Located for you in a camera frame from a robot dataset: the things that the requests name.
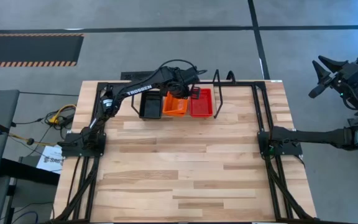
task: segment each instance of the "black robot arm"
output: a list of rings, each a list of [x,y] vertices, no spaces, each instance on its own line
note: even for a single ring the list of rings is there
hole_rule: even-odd
[[[318,85],[309,93],[316,98],[328,87],[336,90],[346,107],[358,111],[358,58],[354,62],[335,61],[323,56],[318,57],[329,69],[325,70],[318,62],[312,61],[318,77]]]
[[[164,66],[173,61],[186,62],[191,67],[187,70],[181,70]],[[89,126],[83,128],[79,134],[67,134],[63,142],[58,142],[58,145],[62,147],[62,156],[100,156],[103,154],[102,149],[104,149],[105,142],[104,124],[109,118],[117,114],[125,98],[153,88],[159,89],[163,96],[170,92],[175,98],[187,98],[189,96],[198,98],[200,89],[194,88],[194,84],[200,81],[198,75],[204,72],[206,70],[198,71],[190,62],[176,59],[163,63],[153,74],[142,80],[107,85],[106,88],[101,90],[101,97],[98,102],[100,111]]]
[[[290,131],[283,127],[274,126],[271,132],[262,133],[259,136],[266,136],[268,145],[276,149],[296,145],[299,142],[312,142],[330,144],[347,151],[358,150],[358,126],[327,132]]]

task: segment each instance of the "black floor stripe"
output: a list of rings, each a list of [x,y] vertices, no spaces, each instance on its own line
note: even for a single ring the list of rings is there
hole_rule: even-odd
[[[358,25],[338,26],[260,26],[259,30],[357,30]]]
[[[251,14],[251,19],[252,19],[252,27],[254,28],[255,41],[256,41],[256,46],[258,49],[259,60],[260,60],[261,66],[262,66],[263,78],[266,80],[269,80],[270,75],[269,75],[269,70],[267,68],[267,61],[266,61],[266,56],[265,56],[264,45],[262,43],[262,38],[261,38],[260,32],[259,32],[259,26],[258,26],[258,20],[256,17],[254,1],[248,0],[248,6],[249,6],[249,12]]]
[[[123,27],[95,29],[27,29],[0,30],[0,34],[82,34],[120,32],[183,32],[183,31],[239,31],[252,30],[252,26],[181,26],[181,27]]]
[[[187,31],[242,31],[242,30],[358,30],[358,25],[338,26],[182,26],[182,27],[122,27],[89,29],[26,29],[0,30],[0,34],[83,34],[125,32],[187,32]]]
[[[36,92],[23,92],[23,91],[20,91],[20,94],[47,95],[47,96],[79,96],[79,95],[72,95],[72,94],[59,94],[59,93],[36,93]]]
[[[60,94],[60,93],[37,93],[37,92],[23,92],[20,91],[21,94],[30,94],[30,95],[47,95],[47,96],[79,96],[79,95],[72,95],[72,94]]]

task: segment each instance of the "black handle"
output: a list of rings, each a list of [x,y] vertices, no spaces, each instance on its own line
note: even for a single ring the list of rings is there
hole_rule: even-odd
[[[320,84],[320,85],[316,86],[316,88],[314,88],[310,91],[309,97],[316,98],[316,96],[320,95],[325,89],[326,89],[326,87],[324,85]]]

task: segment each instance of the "white paper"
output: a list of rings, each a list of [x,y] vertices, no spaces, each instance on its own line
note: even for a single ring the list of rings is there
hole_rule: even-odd
[[[62,149],[60,146],[45,146],[38,161],[37,168],[60,174],[63,167]]]

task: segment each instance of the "plastic bin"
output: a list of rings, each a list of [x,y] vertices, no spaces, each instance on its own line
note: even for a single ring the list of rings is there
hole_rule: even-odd
[[[162,113],[168,116],[184,116],[187,111],[187,99],[174,98],[169,92],[164,101]]]
[[[198,100],[190,99],[190,116],[194,118],[207,118],[212,116],[211,89],[202,88]]]
[[[139,118],[159,119],[161,118],[162,96],[159,91],[146,91],[140,99]]]

